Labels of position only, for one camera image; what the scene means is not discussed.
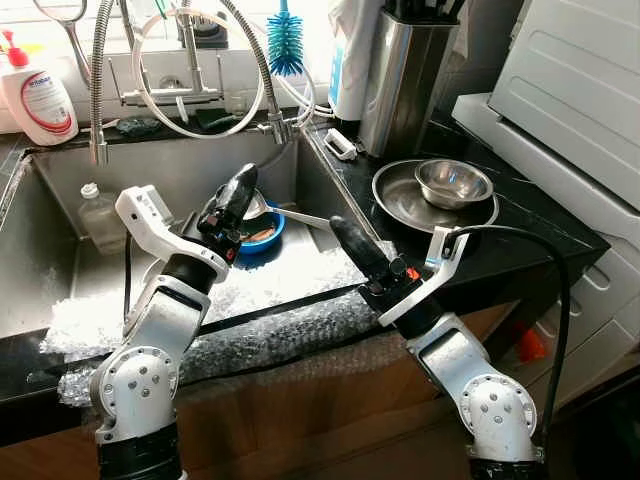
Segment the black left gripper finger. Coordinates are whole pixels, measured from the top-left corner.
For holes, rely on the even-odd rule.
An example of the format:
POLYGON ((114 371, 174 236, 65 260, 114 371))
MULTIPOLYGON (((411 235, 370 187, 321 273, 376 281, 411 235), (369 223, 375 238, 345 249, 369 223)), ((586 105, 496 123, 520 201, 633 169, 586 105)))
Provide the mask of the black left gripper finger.
POLYGON ((259 183, 259 169, 242 168, 225 183, 221 192, 221 227, 236 228, 243 239, 242 224, 259 183))
POLYGON ((241 238, 241 225, 251 204, 251 165, 243 165, 212 198, 206 234, 215 239, 241 238))

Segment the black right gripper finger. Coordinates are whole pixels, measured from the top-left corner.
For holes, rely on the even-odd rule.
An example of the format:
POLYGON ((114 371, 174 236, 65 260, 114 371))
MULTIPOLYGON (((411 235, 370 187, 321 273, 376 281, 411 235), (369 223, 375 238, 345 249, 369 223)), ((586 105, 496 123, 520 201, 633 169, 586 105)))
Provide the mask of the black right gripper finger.
POLYGON ((366 276, 372 291, 384 291, 384 251, 360 225, 343 216, 330 216, 330 228, 339 246, 347 253, 356 268, 366 276))
POLYGON ((343 216, 337 218, 337 239, 340 248, 367 279, 384 273, 392 265, 387 253, 381 250, 374 239, 343 216))

